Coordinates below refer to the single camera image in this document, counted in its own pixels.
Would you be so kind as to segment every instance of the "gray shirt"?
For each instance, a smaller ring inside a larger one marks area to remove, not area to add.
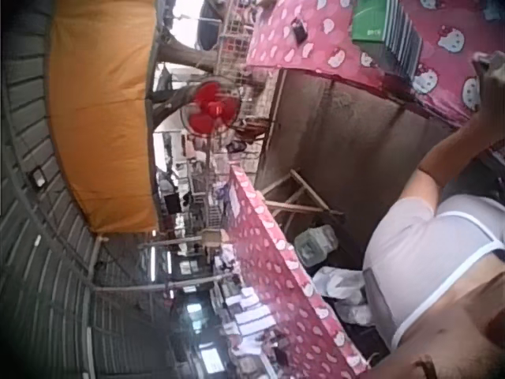
[[[395,349],[403,333],[484,255],[504,249],[505,207],[458,195],[436,212],[422,199],[397,201],[365,254],[364,276],[376,327]]]

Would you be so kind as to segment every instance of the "stack of cards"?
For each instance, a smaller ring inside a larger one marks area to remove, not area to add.
[[[358,0],[351,35],[381,69],[413,79],[422,39],[398,0]]]

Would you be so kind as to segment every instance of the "fan blade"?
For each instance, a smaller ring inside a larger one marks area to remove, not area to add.
[[[214,119],[208,114],[196,113],[188,117],[188,124],[198,134],[211,134],[214,130]]]
[[[202,84],[196,90],[195,101],[197,103],[209,103],[211,101],[215,101],[219,88],[219,83],[215,81]]]
[[[230,123],[234,120],[238,113],[239,102],[238,99],[234,97],[222,97],[219,100],[222,103],[223,111],[221,113],[221,118],[224,123]]]

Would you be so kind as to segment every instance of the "orange tarp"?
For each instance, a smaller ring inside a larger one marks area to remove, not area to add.
[[[95,232],[158,229],[145,110],[154,33],[153,0],[57,0],[48,61],[51,132]]]

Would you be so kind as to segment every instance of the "table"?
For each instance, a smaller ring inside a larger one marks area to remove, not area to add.
[[[228,234],[244,281],[287,335],[297,373],[310,378],[356,377],[367,363],[348,338],[245,172],[230,169]]]
[[[505,24],[486,21],[474,0],[405,0],[424,43],[413,94],[422,107],[453,126],[477,107],[475,51],[505,50]],[[383,73],[349,37],[353,0],[278,0],[260,15],[249,47],[249,66],[303,69],[388,97]],[[299,17],[308,39],[297,46],[290,22]]]

